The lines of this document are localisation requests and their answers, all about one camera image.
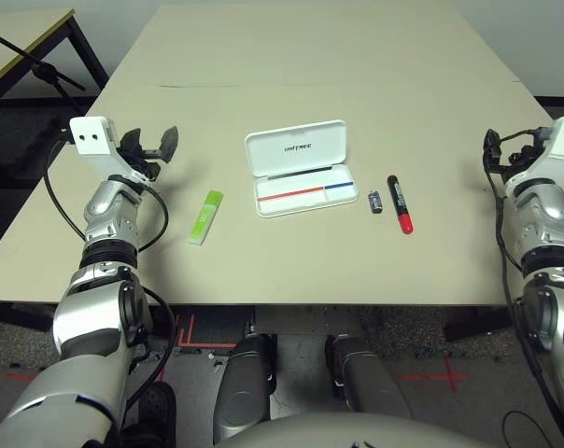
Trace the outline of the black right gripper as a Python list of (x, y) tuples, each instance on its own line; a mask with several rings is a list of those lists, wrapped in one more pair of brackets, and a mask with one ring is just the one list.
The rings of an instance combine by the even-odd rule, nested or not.
[[(500, 176), (514, 176), (522, 173), (540, 157), (541, 151), (535, 146), (523, 146), (520, 152), (511, 154), (508, 165), (500, 165)], [(483, 142), (483, 163), (499, 163), (501, 159), (501, 138), (493, 129), (486, 131)]]

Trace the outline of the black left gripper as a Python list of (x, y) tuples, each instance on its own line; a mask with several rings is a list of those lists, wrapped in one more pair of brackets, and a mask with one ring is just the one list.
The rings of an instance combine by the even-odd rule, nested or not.
[[(120, 155), (134, 171), (142, 174), (149, 182), (154, 182), (161, 172), (161, 166), (156, 162), (156, 156), (142, 148), (140, 135), (140, 129), (125, 133), (120, 139)], [(177, 126), (172, 126), (163, 133), (159, 147), (162, 161), (170, 162), (174, 157), (178, 138)]]

